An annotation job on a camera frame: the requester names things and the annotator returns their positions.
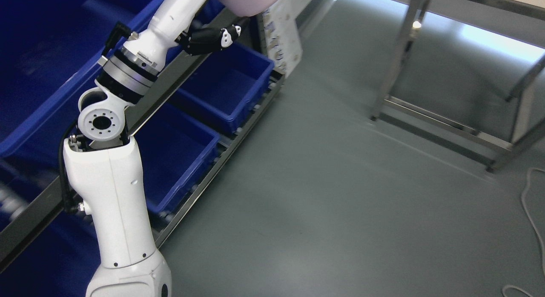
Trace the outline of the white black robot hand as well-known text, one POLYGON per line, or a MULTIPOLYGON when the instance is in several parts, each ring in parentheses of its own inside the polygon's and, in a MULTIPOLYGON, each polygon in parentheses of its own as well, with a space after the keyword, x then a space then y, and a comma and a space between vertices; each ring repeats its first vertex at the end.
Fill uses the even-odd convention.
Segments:
POLYGON ((134 55, 156 71, 166 66, 168 52, 178 46, 190 55, 209 54, 230 47, 239 39, 250 22, 251 14, 239 13, 221 0, 237 18, 223 27, 190 29, 193 19, 207 0, 164 0, 152 16, 147 28, 134 40, 123 44, 134 55))

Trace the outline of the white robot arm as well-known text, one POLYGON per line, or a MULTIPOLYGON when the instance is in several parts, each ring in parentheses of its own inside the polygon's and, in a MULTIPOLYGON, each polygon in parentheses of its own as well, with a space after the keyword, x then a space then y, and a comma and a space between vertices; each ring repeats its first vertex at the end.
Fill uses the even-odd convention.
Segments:
POLYGON ((128 134, 125 109, 136 105, 165 67, 175 35, 152 20, 146 30, 130 32, 119 23, 109 36, 128 39, 99 64, 95 88, 78 101, 79 134, 63 140, 63 161, 71 187, 93 219, 100 265, 90 280, 88 297, 170 297, 171 270, 158 250, 144 196, 138 144, 128 134))

